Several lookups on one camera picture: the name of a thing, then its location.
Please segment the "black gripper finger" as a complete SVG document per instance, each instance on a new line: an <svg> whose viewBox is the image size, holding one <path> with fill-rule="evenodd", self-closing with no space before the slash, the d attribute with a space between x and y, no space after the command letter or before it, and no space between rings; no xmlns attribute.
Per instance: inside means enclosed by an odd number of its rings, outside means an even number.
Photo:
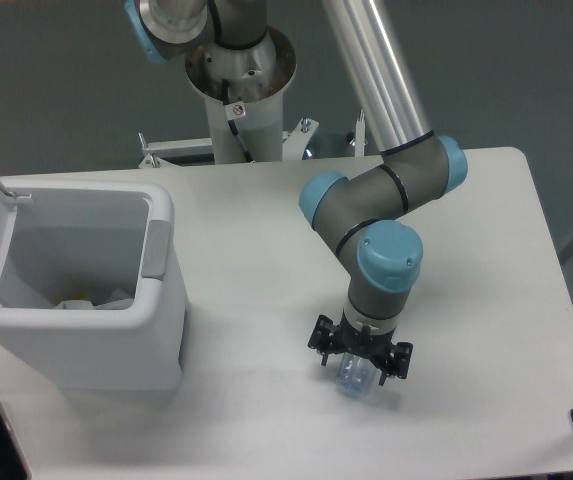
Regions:
<svg viewBox="0 0 573 480"><path fill-rule="evenodd" d="M380 371L378 385L383 386L388 378L406 379L410 367L413 344L388 342L371 356L371 363Z"/></svg>
<svg viewBox="0 0 573 480"><path fill-rule="evenodd" d="M335 324L326 315L319 315L307 346L321 356L321 365L326 366L330 355L346 352L342 324Z"/></svg>

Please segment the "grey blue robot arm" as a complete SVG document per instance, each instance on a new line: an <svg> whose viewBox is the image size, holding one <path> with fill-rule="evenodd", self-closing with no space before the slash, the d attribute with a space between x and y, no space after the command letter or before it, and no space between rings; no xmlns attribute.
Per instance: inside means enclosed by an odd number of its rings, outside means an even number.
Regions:
<svg viewBox="0 0 573 480"><path fill-rule="evenodd" d="M313 177L299 207L350 277L339 322L320 316L309 347L342 362L337 385L351 395L405 378L413 347L392 340L423 259L407 213L461 185L458 143L430 128L380 1L327 1L324 12L381 162L347 178ZM183 57L207 108L219 164L285 156L282 93L296 67L288 38L270 26L263 1L129 1L126 14L147 58Z"/></svg>

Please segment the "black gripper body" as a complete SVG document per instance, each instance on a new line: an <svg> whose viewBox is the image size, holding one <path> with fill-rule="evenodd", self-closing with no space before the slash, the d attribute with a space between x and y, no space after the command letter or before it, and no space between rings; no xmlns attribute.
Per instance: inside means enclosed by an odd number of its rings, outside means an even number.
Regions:
<svg viewBox="0 0 573 480"><path fill-rule="evenodd" d="M384 361L392 354L391 340L395 330L385 334L364 333L342 318L338 327L339 353L351 353L366 359Z"/></svg>

